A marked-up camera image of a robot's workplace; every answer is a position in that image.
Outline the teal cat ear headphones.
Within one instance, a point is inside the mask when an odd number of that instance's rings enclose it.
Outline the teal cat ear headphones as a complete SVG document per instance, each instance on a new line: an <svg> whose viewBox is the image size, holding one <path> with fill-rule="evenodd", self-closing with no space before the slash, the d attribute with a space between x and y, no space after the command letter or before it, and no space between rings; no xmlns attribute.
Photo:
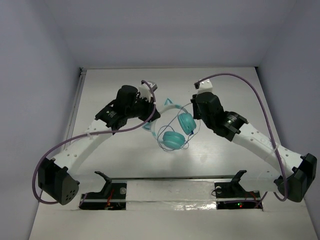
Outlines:
<svg viewBox="0 0 320 240"><path fill-rule="evenodd" d="M152 134L159 147L165 152L186 150L189 141L198 133L199 127L185 105L174 103L170 98L164 102L159 111L164 114L170 110L177 110L177 114L166 125L156 130L156 120L148 122L142 128Z"/></svg>

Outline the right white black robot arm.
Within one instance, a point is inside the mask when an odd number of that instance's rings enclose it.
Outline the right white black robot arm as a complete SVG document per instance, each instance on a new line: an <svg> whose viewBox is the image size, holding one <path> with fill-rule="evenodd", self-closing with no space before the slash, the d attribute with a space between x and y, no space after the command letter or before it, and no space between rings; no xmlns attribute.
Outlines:
<svg viewBox="0 0 320 240"><path fill-rule="evenodd" d="M246 118L225 111L220 99L211 92L194 94L190 100L193 117L202 120L217 136L237 144L268 163L280 174L272 185L292 202L299 203L316 177L317 158L288 150L257 130Z"/></svg>

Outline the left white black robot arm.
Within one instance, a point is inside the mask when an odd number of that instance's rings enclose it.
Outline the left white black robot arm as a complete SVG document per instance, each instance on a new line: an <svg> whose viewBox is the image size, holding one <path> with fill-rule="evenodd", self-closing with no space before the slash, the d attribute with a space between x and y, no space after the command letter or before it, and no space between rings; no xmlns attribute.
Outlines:
<svg viewBox="0 0 320 240"><path fill-rule="evenodd" d="M123 85L116 98L101 109L86 131L69 138L48 150L39 160L33 176L32 191L39 187L53 198L51 204L66 205L79 191L79 181L74 179L81 164L104 141L116 133L135 130L161 115L156 108L157 84L143 80L139 87Z"/></svg>

